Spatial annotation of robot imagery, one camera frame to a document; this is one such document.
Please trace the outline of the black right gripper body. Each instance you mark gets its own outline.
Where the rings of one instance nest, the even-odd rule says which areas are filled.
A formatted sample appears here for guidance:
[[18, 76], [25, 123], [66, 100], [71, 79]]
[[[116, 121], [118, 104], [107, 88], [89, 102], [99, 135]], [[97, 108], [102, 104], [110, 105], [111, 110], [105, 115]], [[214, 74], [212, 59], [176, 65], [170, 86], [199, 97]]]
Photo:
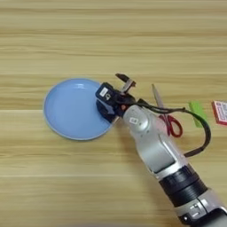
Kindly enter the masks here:
[[108, 88], [103, 89], [103, 99], [108, 112], [115, 114], [116, 117], [122, 117], [126, 110], [136, 102], [135, 98], [129, 93], [122, 93]]

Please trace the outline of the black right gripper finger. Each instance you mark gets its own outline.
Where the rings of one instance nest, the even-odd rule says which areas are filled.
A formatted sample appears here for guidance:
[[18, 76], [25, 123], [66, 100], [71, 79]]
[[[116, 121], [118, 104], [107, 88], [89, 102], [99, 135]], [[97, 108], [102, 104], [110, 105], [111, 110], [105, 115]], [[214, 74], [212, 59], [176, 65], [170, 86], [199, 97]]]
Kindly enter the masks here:
[[130, 79], [125, 74], [118, 73], [115, 76], [124, 82], [124, 85], [123, 85], [123, 87], [121, 89], [122, 93], [127, 93], [130, 90], [131, 87], [135, 87], [136, 86], [136, 82], [133, 81], [132, 79]]
[[115, 120], [116, 115], [114, 113], [109, 113], [104, 104], [99, 100], [96, 102], [98, 112], [100, 115], [106, 119], [108, 122], [112, 123]]

